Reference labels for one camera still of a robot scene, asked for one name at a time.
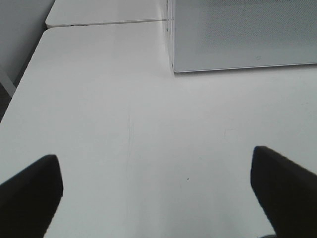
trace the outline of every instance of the gray floor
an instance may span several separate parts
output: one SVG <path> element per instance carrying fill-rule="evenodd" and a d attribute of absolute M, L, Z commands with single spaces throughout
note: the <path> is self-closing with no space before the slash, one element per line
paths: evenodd
<path fill-rule="evenodd" d="M 9 106 L 9 103 L 11 101 L 10 96 L 6 92 L 6 90 L 3 88 L 3 86 L 0 84 L 0 122 L 3 118 L 3 115 Z"/>

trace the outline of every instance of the scratch mark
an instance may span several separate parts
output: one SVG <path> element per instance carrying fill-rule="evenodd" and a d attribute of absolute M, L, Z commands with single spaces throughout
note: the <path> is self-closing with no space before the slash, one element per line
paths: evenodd
<path fill-rule="evenodd" d="M 131 151 L 133 146 L 133 139 L 134 139 L 134 123 L 131 120 L 131 113 L 129 110 L 129 116 L 128 116 L 128 122 L 127 122 L 127 128 L 128 128 L 128 148 L 127 148 L 127 158 L 126 158 L 126 165 L 125 165 L 125 176 L 126 176 L 126 222 L 128 222 L 128 211 L 129 211 L 129 201 L 128 201 L 128 168 L 129 168 L 129 161 L 131 157 Z"/>

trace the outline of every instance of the desk surface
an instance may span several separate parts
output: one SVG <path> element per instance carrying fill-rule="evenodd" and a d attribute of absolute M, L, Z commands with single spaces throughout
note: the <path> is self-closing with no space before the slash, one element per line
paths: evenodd
<path fill-rule="evenodd" d="M 271 234 L 252 150 L 317 172 L 316 73 L 174 75 L 162 22 L 50 29 L 0 124 L 0 182 L 57 154 L 64 195 L 46 238 Z"/>
<path fill-rule="evenodd" d="M 48 28 L 165 19 L 166 0 L 56 0 Z"/>

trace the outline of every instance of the perforated panel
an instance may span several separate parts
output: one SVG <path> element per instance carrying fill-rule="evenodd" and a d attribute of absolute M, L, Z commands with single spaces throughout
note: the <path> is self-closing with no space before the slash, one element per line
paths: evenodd
<path fill-rule="evenodd" d="M 175 71 L 317 62 L 315 0 L 174 0 Z"/>

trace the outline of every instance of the white table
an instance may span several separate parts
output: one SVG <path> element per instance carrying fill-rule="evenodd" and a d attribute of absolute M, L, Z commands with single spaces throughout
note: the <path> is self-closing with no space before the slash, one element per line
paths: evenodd
<path fill-rule="evenodd" d="M 253 147 L 317 172 L 316 66 L 174 75 L 162 31 L 44 33 L 0 124 L 0 182 L 57 154 L 46 238 L 261 237 Z"/>
<path fill-rule="evenodd" d="M 165 19 L 166 0 L 56 0 L 48 28 Z"/>

